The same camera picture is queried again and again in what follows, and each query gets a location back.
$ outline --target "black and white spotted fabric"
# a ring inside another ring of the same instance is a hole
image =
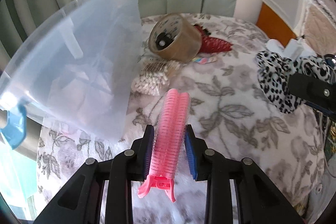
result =
[[[304,103],[304,100],[289,93],[290,75],[298,72],[325,82],[329,82],[331,77],[331,67],[319,57],[301,57],[292,61],[275,52],[263,51],[256,55],[256,61],[260,67],[258,81],[261,89],[266,98],[283,113],[291,113]]]

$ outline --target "plastic storage container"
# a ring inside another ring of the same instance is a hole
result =
[[[0,106],[120,140],[141,44],[138,0],[74,0],[17,50],[0,77]]]

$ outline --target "floral tablecloth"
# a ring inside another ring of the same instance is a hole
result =
[[[257,82],[254,57],[264,49],[267,37],[255,25],[221,16],[184,16],[190,23],[207,28],[212,36],[234,44],[231,52],[218,54],[214,63],[188,63],[170,86],[189,92],[189,123],[196,136],[204,138],[210,148],[225,157],[252,158],[293,206],[299,204],[324,171],[322,139],[312,110],[302,105],[293,114],[282,114],[265,98]],[[147,39],[159,18],[142,20],[141,58],[151,56]],[[162,103],[160,96],[131,93],[124,136],[118,143],[109,143],[61,122],[43,127],[37,159],[39,210],[86,158],[108,160],[130,148],[147,124],[157,124]],[[139,199],[139,185],[133,183],[134,223],[204,223],[206,183],[192,180],[185,153],[181,153],[177,167],[175,203],[157,189]],[[101,221],[104,222],[104,210]]]

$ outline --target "roll of packing tape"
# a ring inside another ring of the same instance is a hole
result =
[[[158,35],[169,33],[173,38],[168,47],[158,50],[155,43]],[[163,17],[153,28],[148,40],[149,49],[167,60],[189,62],[199,52],[202,45],[202,37],[187,20],[179,14],[168,14]]]

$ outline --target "red object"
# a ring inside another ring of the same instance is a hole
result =
[[[216,37],[208,36],[200,25],[194,25],[194,27],[202,35],[202,46],[199,52],[215,53],[215,52],[229,52],[232,50],[231,47],[232,44],[230,42],[227,42],[223,39],[219,39]]]

